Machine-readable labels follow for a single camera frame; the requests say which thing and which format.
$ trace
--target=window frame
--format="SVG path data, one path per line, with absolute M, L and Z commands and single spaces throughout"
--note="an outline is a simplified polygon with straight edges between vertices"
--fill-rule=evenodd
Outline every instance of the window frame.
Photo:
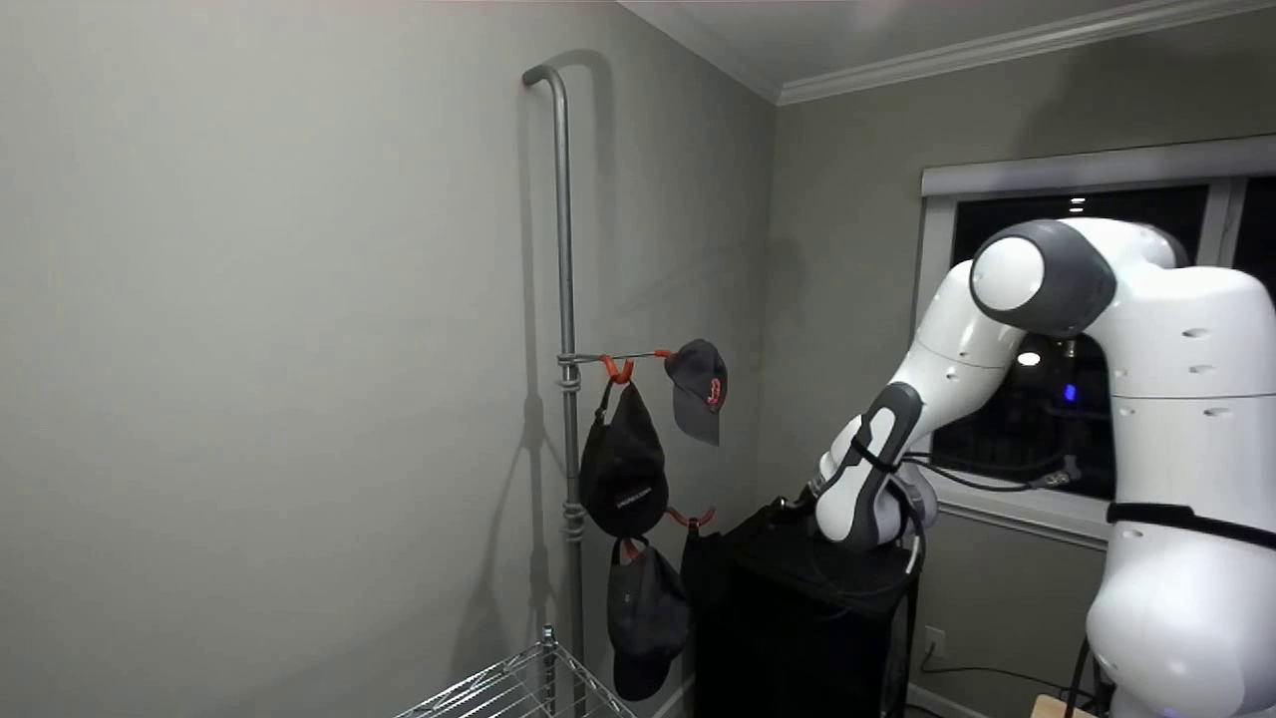
M 1250 175 L 1276 175 L 1276 134 L 1226 142 L 1174 142 L 1138 153 L 1088 153 L 1049 158 L 963 162 L 922 170 L 922 251 L 912 292 L 912 331 L 955 267 L 956 203 L 1015 198 L 1045 192 L 1132 192 L 1166 182 L 1210 182 L 1196 267 L 1234 267 L 1246 219 Z M 944 512 L 986 522 L 1015 522 L 1059 538 L 1105 543 L 1108 504 L 1065 489 L 995 494 L 934 480 Z

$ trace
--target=window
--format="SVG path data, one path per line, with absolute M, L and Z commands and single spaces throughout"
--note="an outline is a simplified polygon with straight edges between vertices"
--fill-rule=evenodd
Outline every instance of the window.
M 990 236 L 1041 216 L 1158 222 L 1181 243 L 1181 264 L 1234 264 L 1276 287 L 1276 138 L 939 167 L 926 170 L 922 195 L 919 311 Z M 1105 351 L 1093 337 L 1025 336 L 1003 389 L 939 432 L 930 453 L 1003 484 L 1037 484 L 1068 465 L 1075 484 L 1032 494 L 939 488 L 956 512 L 1105 538 L 1105 504 L 1116 489 Z

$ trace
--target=white robot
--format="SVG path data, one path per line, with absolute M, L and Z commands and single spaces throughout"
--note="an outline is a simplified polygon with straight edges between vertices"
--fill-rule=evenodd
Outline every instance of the white robot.
M 1158 227 L 1037 219 L 956 264 L 891 387 L 822 453 L 822 534 L 895 543 L 919 494 L 895 489 L 898 457 L 976 409 L 1025 331 L 1093 336 L 1108 357 L 1121 480 L 1088 642 L 1112 712 L 1273 708 L 1276 311 L 1246 272 L 1177 267 Z

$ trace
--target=wire shelf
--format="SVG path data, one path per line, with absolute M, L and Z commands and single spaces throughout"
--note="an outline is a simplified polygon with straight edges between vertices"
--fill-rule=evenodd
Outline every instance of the wire shelf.
M 528 645 L 401 718 L 635 718 L 569 649 L 556 638 Z

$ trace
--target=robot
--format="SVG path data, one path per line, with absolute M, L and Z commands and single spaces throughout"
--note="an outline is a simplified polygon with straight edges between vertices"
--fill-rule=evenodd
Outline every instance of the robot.
M 1270 712 L 1276 311 L 1246 272 L 1177 267 L 1158 227 L 1037 219 L 956 264 L 898 376 L 822 453 L 817 529 L 895 543 L 926 494 L 898 461 L 997 389 L 1025 331 L 1093 336 L 1108 357 L 1121 480 L 1088 645 L 1116 682 L 1112 712 Z

